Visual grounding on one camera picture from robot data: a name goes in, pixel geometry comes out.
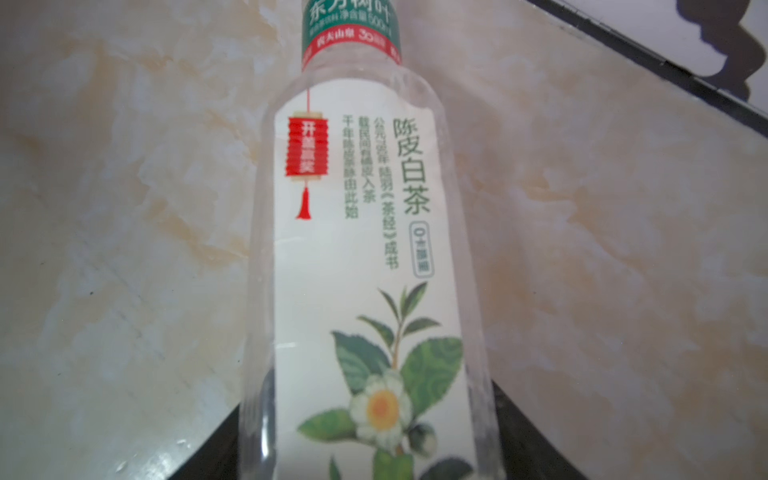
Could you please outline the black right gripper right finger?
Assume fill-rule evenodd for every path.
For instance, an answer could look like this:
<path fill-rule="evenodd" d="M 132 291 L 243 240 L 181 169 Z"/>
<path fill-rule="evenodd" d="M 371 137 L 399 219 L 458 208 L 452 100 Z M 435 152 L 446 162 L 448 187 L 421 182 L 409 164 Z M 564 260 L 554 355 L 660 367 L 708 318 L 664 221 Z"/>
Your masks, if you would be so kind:
<path fill-rule="evenodd" d="M 505 472 L 515 480 L 587 480 L 493 383 Z"/>

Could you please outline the white flower label tea bottle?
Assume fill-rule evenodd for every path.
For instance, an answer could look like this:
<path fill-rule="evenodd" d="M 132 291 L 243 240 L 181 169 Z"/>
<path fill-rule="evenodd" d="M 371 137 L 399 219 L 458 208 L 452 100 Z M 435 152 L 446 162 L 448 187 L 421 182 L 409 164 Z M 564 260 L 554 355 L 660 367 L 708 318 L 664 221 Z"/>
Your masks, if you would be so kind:
<path fill-rule="evenodd" d="M 243 479 L 502 479 L 445 110 L 396 1 L 306 1 L 256 170 Z"/>

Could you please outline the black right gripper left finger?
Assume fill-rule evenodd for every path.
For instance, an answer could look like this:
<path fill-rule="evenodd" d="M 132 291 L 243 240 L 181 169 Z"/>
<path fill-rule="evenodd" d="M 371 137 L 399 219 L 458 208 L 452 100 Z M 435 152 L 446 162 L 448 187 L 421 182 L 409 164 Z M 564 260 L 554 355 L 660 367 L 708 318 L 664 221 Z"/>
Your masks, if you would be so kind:
<path fill-rule="evenodd" d="M 237 480 L 239 406 L 169 480 Z"/>

